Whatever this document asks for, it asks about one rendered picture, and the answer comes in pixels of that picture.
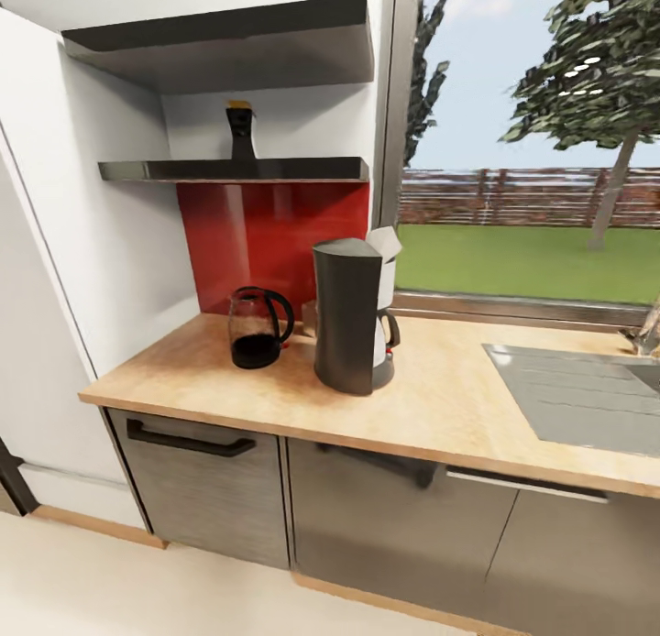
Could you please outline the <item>bottle of coffee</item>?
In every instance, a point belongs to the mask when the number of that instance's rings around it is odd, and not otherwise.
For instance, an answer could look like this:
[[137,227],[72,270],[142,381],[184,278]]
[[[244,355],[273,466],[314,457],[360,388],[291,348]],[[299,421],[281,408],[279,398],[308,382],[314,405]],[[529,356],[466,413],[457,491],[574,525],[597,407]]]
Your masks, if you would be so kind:
[[257,159],[255,128],[257,117],[245,101],[231,101],[225,110],[233,138],[232,159]]

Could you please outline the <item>paper coffee filter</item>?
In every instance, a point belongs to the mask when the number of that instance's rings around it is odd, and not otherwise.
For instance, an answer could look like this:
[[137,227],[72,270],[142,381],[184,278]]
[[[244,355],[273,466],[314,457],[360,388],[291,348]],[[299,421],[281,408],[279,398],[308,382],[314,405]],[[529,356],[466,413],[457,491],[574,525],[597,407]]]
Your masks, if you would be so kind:
[[393,227],[382,227],[371,230],[366,235],[365,241],[379,252],[383,257],[382,263],[385,264],[391,258],[395,258],[395,255],[402,249],[402,245],[396,235]]

